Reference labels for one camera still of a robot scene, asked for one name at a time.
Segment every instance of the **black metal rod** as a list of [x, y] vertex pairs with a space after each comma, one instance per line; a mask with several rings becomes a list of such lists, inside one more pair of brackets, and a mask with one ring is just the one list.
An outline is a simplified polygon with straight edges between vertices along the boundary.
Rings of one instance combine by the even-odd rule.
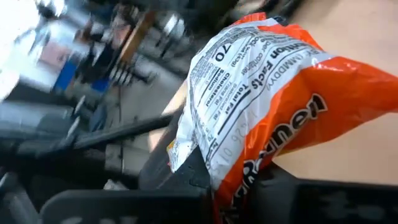
[[74, 216], [82, 217], [85, 223], [130, 216], [149, 219], [151, 222], [148, 223], [170, 223], [167, 222], [169, 220], [177, 223], [211, 223], [208, 219], [211, 217], [211, 200], [207, 200], [210, 197], [207, 191], [184, 189], [69, 190], [48, 200], [40, 214], [44, 224], [60, 223]]
[[79, 136], [73, 148], [88, 149], [145, 134], [156, 129], [165, 128], [169, 125], [173, 116], [173, 114], [168, 114], [156, 119], [137, 121], [132, 124], [122, 125], [118, 128], [112, 128], [98, 133], [89, 133], [82, 137]]

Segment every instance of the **plastic wrapper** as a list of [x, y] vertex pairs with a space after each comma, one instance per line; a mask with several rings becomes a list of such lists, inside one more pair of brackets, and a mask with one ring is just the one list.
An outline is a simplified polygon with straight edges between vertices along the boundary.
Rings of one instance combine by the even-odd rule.
[[398, 78], [330, 55], [300, 26], [253, 14], [193, 58], [170, 166], [198, 146], [221, 207], [239, 207], [272, 158], [398, 109]]

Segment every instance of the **snack bag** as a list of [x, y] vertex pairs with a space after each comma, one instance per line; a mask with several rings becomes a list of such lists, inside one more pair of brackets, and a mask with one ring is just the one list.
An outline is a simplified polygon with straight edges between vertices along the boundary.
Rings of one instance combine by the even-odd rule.
[[187, 82], [171, 168], [198, 146], [224, 208], [243, 204], [278, 153], [329, 141], [398, 109], [397, 77], [330, 55], [300, 26], [282, 27], [265, 14], [213, 37], [193, 58]]

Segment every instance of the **nutrition facts label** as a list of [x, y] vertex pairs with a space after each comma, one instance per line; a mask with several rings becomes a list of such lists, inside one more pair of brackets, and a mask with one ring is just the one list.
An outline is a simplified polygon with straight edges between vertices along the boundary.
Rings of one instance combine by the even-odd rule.
[[196, 56], [188, 80], [190, 111], [211, 174], [226, 175], [216, 167], [234, 164], [271, 98], [296, 75], [298, 65], [310, 66], [306, 58], [322, 53], [287, 35], [235, 27]]

